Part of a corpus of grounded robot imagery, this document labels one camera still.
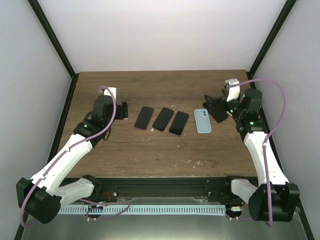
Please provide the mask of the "blue phone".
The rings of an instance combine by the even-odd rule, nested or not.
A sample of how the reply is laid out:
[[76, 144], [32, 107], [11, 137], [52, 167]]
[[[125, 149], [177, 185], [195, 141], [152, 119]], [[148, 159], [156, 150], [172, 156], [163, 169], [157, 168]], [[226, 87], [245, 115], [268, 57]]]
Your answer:
[[175, 136], [181, 136], [187, 124], [188, 119], [189, 119], [189, 114], [178, 111], [175, 115], [175, 118], [173, 119], [173, 122], [168, 132]]

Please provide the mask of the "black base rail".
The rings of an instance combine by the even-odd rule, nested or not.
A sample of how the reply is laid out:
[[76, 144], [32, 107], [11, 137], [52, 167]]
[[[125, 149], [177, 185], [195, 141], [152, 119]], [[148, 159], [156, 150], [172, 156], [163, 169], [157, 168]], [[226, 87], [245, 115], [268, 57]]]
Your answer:
[[169, 177], [169, 178], [94, 178], [87, 176], [93, 184], [93, 192], [80, 197], [93, 202], [116, 202], [118, 198], [207, 198], [210, 202], [240, 202], [244, 193], [234, 176], [227, 177]]

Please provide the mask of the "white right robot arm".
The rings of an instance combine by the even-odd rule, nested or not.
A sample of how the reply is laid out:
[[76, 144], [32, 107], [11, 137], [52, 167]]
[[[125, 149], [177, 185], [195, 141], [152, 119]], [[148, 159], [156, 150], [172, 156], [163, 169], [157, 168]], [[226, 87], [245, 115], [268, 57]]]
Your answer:
[[222, 188], [223, 198], [229, 202], [241, 198], [248, 206], [254, 221], [271, 224], [290, 222], [296, 210], [300, 190], [290, 183], [281, 170], [270, 145], [265, 121], [261, 118], [263, 94], [248, 88], [240, 97], [239, 90], [224, 90], [220, 97], [204, 96], [204, 107], [221, 123], [232, 116], [241, 140], [252, 158], [258, 185], [244, 178], [234, 178]]

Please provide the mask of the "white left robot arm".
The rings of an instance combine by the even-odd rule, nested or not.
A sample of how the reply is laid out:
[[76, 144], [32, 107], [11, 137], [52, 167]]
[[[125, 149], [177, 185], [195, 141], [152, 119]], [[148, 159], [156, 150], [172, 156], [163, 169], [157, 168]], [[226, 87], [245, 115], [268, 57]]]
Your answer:
[[107, 140], [117, 110], [116, 88], [104, 89], [62, 149], [30, 179], [21, 178], [16, 184], [20, 215], [28, 213], [43, 224], [52, 221], [61, 208], [76, 201], [97, 204], [103, 201], [102, 183], [87, 174], [79, 180], [61, 186], [62, 181], [76, 164], [100, 141]]

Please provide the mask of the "pink-edged phone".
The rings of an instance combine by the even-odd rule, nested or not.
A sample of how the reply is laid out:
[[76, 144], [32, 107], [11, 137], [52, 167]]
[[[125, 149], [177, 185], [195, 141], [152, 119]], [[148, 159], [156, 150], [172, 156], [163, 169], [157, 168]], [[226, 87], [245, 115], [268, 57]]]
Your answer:
[[143, 106], [139, 112], [139, 115], [134, 123], [134, 127], [140, 130], [146, 130], [151, 117], [154, 113], [154, 109], [151, 107]]

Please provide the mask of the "black aluminium frame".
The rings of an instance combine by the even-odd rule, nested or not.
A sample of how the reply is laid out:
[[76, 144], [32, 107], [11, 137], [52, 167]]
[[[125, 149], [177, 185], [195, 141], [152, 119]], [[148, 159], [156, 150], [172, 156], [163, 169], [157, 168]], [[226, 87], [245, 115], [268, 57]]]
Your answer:
[[134, 127], [143, 106], [192, 114], [223, 81], [245, 81], [286, 0], [32, 0], [72, 75], [52, 158], [93, 106], [99, 85], [118, 89], [128, 119], [68, 177], [256, 177], [232, 120], [201, 135], [191, 116], [182, 136]]

